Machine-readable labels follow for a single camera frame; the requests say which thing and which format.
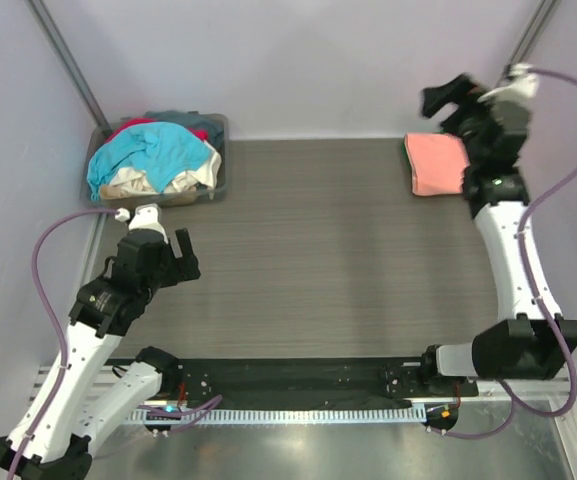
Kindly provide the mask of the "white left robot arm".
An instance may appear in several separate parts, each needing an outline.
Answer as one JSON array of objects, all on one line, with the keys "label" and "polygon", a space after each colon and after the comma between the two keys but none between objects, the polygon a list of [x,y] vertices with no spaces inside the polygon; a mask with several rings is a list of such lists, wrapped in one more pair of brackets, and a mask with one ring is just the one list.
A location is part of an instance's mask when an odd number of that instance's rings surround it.
[{"label": "white left robot arm", "polygon": [[175,236],[179,255],[161,230],[129,231],[102,273],[80,288],[65,353],[55,359],[24,418],[0,437],[1,469],[21,479],[83,479],[129,413],[153,396],[166,400],[178,392],[177,357],[146,347],[117,384],[85,403],[99,371],[157,291],[199,279],[188,231],[179,229]]}]

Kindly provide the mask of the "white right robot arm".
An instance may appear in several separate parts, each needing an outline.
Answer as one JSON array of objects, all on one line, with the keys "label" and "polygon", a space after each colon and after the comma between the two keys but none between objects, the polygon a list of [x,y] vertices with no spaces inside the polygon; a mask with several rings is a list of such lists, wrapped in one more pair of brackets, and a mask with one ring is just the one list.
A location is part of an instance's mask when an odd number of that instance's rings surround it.
[{"label": "white right robot arm", "polygon": [[440,127],[465,147],[461,191],[488,253],[498,308],[496,323],[470,342],[427,348],[418,380],[430,395],[468,377],[550,380],[577,347],[577,321],[563,316],[545,279],[529,219],[536,203],[517,166],[537,89],[532,68],[515,64],[496,88],[460,74],[422,91],[425,118],[456,107]]}]

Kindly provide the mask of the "salmon pink t-shirt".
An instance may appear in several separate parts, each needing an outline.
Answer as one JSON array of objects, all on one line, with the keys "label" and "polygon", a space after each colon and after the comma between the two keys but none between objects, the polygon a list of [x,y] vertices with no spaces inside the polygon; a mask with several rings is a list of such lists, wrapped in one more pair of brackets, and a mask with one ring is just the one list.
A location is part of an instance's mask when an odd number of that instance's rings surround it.
[{"label": "salmon pink t-shirt", "polygon": [[408,133],[404,149],[411,191],[420,197],[459,195],[469,165],[462,141],[444,133]]}]

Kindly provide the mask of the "clear plastic bin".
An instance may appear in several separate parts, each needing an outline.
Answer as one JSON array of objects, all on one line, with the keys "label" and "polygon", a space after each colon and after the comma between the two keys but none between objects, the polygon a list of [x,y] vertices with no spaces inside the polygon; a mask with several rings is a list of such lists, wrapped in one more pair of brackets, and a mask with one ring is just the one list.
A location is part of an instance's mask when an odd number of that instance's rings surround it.
[{"label": "clear plastic bin", "polygon": [[220,114],[148,112],[98,127],[80,196],[113,209],[215,200],[227,188],[228,149],[228,120]]}]

